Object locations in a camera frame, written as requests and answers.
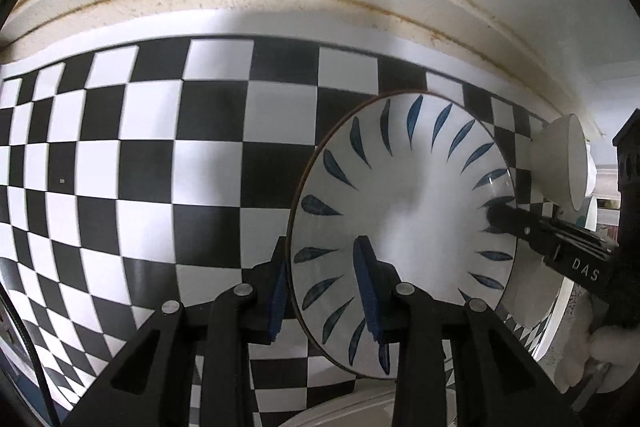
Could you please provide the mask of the white bowl back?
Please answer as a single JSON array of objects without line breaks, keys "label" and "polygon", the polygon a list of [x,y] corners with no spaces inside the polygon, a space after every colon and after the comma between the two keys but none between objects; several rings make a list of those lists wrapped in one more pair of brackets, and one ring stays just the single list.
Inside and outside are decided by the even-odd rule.
[{"label": "white bowl back", "polygon": [[577,211],[586,197],[587,142],[575,114],[564,115],[544,126],[532,143],[533,184],[544,198]]}]

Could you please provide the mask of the white bowl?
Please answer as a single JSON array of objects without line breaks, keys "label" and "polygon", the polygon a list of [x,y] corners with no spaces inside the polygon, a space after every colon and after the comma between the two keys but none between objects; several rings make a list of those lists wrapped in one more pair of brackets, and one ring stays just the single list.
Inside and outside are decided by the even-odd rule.
[{"label": "white bowl", "polygon": [[597,184],[597,166],[592,157],[591,144],[589,142],[586,142],[586,149],[587,149],[587,185],[586,185],[585,199],[587,201],[586,213],[589,213],[592,198],[593,198],[593,192]]},{"label": "white bowl", "polygon": [[544,198],[577,211],[586,197],[587,142],[575,114],[564,115],[544,126],[532,143],[533,184]]}]

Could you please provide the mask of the blue leaf pattern plate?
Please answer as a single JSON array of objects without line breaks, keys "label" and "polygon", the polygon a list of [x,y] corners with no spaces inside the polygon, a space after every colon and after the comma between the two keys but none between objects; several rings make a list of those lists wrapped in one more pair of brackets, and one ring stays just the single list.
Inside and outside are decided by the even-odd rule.
[{"label": "blue leaf pattern plate", "polygon": [[459,104],[406,91],[355,110],[314,154],[288,227],[294,306],[310,340],[350,373],[393,378],[398,348],[376,338],[357,277],[359,237],[435,299],[495,307],[516,240],[487,213],[514,199],[494,137]]}]

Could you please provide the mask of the pink floral white plate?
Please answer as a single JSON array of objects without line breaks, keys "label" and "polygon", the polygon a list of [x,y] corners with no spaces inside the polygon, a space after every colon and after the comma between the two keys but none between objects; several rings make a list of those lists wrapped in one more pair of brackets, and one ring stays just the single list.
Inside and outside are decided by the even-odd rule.
[{"label": "pink floral white plate", "polygon": [[390,427],[395,388],[360,390],[295,415],[282,427]]}]

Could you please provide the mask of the black white checkered mat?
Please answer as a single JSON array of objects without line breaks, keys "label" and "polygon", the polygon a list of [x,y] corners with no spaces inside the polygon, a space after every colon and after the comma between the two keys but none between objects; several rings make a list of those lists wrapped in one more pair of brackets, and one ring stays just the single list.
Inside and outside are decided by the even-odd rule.
[{"label": "black white checkered mat", "polygon": [[542,121],[393,49],[263,36],[66,46],[1,69],[1,283],[65,416],[169,299],[268,260],[321,139],[375,95],[430,89],[495,135],[518,205]]}]

